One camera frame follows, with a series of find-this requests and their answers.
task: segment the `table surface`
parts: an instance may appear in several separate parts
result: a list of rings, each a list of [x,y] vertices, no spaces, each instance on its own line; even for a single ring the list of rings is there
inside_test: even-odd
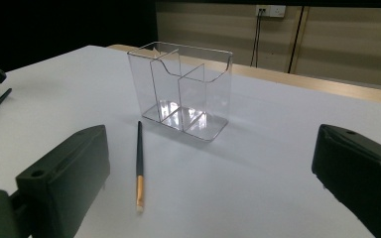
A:
[[[75,237],[373,237],[311,166],[320,124],[381,144],[381,100],[234,68],[229,123],[207,143],[140,116],[127,55],[115,49],[88,46],[7,72],[0,95],[13,91],[0,106],[0,189],[14,192],[21,171],[76,131],[104,124],[111,174]]]

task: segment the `clear plastic organizer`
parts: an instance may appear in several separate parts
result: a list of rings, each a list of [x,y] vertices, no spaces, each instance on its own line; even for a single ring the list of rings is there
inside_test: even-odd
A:
[[[206,141],[227,125],[232,53],[155,42],[128,58],[143,117]]]

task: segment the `white wall socket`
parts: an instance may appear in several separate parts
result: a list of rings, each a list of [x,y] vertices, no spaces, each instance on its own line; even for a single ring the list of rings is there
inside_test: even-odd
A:
[[[256,5],[255,16],[258,16],[259,9],[263,10],[262,17],[269,17],[269,15],[270,15],[270,5]]]
[[[269,10],[270,17],[284,18],[286,14],[286,6],[281,5],[271,5]]]

